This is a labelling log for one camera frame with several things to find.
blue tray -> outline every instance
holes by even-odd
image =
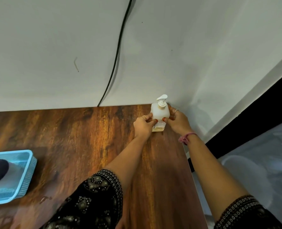
[[[25,169],[16,189],[0,189],[0,204],[4,204],[15,198],[21,198],[26,194],[37,159],[33,156],[31,150],[0,152],[0,159],[5,159]]]

bottle label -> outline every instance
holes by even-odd
[[[166,123],[162,120],[159,120],[153,127],[153,129],[163,129],[165,128]]]

wood grain surface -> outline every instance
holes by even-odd
[[[0,205],[0,229],[36,229],[133,139],[150,105],[0,112],[0,151],[38,159],[27,194]],[[207,228],[188,161],[167,126],[146,143],[124,197],[126,228]]]

sleeve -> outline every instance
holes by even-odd
[[[122,204],[118,178],[102,169],[82,182],[41,228],[115,228],[122,217]]]
[[[253,196],[246,195],[235,200],[221,215],[214,229],[282,228],[282,224]]]

white pump dispenser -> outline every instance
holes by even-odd
[[[168,109],[168,104],[165,102],[167,95],[160,96],[157,100],[158,103],[153,103],[151,106],[151,113],[153,114],[153,119],[157,119],[158,122],[153,127],[153,132],[163,131],[166,123],[162,120],[163,117],[170,117],[170,111]]]

